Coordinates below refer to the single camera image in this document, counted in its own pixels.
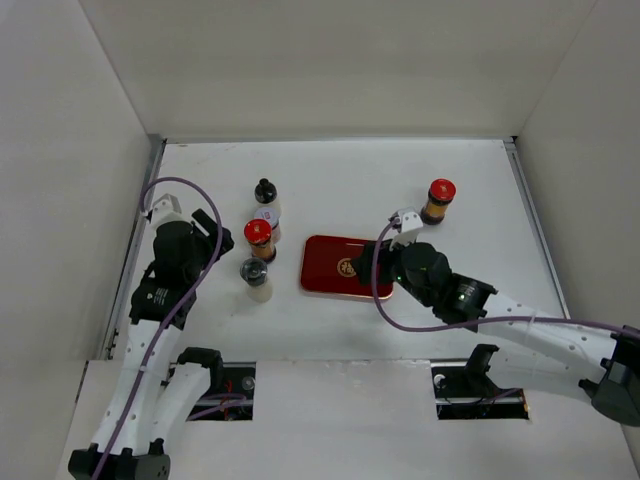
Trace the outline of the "red lid sauce jar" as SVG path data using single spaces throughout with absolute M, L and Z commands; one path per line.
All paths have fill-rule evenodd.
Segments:
M 420 212 L 422 221 L 427 225 L 441 223 L 455 195 L 456 186 L 452 181 L 445 178 L 434 180 L 429 187 L 427 201 Z
M 253 257 L 271 263 L 276 257 L 271 225 L 264 219 L 253 219 L 244 227 L 244 236 Z

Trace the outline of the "black cap salt grinder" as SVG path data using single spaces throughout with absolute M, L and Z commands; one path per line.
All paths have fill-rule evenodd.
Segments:
M 267 178 L 261 178 L 254 189 L 255 200 L 262 206 L 282 214 L 279 195 L 276 186 Z

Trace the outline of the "white lid spice jar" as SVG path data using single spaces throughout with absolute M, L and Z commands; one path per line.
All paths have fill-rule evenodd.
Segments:
M 277 243 L 280 240 L 280 213 L 277 209 L 272 207 L 260 207 L 255 211 L 254 218 L 265 220 L 271 226 L 273 241 Z

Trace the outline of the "clear lid salt shaker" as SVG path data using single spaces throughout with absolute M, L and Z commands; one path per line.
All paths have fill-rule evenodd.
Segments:
M 240 267 L 240 276 L 246 283 L 247 295 L 257 303 L 269 301 L 273 286 L 268 277 L 268 266 L 259 258 L 245 260 Z

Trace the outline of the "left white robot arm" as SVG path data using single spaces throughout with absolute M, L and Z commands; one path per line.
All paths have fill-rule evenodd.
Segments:
M 165 479 L 170 452 L 201 398 L 224 387 L 219 351 L 174 349 L 196 301 L 195 287 L 234 242 L 201 209 L 185 220 L 154 208 L 154 258 L 131 298 L 126 352 L 112 399 L 85 449 L 72 452 L 75 479 Z

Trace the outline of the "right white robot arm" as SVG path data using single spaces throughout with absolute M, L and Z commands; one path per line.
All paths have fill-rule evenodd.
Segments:
M 381 247 L 369 242 L 353 260 L 359 282 L 375 289 L 396 283 L 441 321 L 521 346 L 509 353 L 479 344 L 464 384 L 483 396 L 511 386 L 585 402 L 621 425 L 639 424 L 639 331 L 597 322 L 551 318 L 493 286 L 452 271 L 447 257 L 423 242 Z

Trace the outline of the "red rectangular tray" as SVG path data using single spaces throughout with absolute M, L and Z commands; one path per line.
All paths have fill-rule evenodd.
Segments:
M 359 257 L 368 240 L 310 236 L 304 245 L 300 285 L 313 294 L 372 300 L 370 286 L 361 285 L 351 260 Z

